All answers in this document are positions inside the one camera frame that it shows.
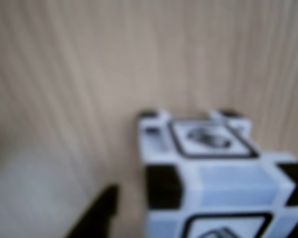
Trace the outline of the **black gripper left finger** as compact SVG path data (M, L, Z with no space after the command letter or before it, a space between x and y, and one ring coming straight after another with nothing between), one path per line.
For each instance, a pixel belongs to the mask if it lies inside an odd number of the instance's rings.
M118 213L119 186L107 186L70 230L68 238L108 238Z

